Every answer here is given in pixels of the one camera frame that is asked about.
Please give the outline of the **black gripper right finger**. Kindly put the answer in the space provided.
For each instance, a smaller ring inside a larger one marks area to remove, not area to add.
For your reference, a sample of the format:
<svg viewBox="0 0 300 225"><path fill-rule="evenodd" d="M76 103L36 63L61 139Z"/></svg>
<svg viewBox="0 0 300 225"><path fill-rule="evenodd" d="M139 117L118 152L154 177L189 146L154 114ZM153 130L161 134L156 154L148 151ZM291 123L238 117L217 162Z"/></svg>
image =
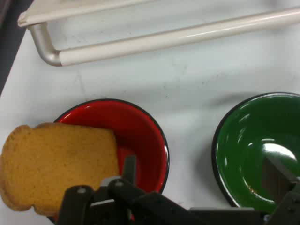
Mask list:
<svg viewBox="0 0 300 225"><path fill-rule="evenodd" d="M266 156L262 170L262 186L274 199L276 208L267 225L298 225L300 223L300 180L281 161Z"/></svg>

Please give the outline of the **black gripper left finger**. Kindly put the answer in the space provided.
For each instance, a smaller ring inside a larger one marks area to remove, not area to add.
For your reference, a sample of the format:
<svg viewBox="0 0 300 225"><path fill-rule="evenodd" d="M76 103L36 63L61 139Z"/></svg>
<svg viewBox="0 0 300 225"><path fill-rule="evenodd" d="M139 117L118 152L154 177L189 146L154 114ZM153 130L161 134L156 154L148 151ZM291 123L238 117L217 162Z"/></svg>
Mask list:
<svg viewBox="0 0 300 225"><path fill-rule="evenodd" d="M135 185L136 156L126 157L122 176L94 191L73 186L65 192L59 225L183 225L190 213L160 193Z"/></svg>

